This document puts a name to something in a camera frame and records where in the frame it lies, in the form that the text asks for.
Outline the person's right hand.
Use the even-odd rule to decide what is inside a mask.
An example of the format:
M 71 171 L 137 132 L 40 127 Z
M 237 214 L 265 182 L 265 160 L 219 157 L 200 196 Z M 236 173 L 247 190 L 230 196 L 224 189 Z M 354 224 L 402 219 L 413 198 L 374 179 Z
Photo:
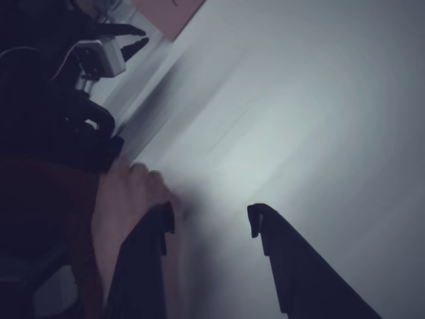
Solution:
M 96 265 L 106 305 L 121 245 L 150 208 L 172 201 L 161 174 L 118 158 L 101 176 L 91 222 Z

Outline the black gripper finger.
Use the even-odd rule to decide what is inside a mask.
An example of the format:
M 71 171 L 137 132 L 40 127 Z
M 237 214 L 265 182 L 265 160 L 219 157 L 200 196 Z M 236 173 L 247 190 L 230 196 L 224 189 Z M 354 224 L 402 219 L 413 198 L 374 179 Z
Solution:
M 252 237 L 270 259 L 280 311 L 288 318 L 380 318 L 272 207 L 247 207 Z
M 135 54 L 137 54 L 143 47 L 147 45 L 149 39 L 142 38 L 139 41 L 134 42 L 133 44 L 124 46 L 121 48 L 121 53 L 125 62 L 130 60 Z
M 161 258 L 175 232 L 172 204 L 152 207 L 120 247 L 108 295 L 108 318 L 167 318 Z
M 98 36 L 121 36 L 121 35 L 135 35 L 135 36 L 146 36 L 145 31 L 134 27 L 129 24 L 117 24 L 117 23 L 97 23 L 94 29 L 94 33 Z

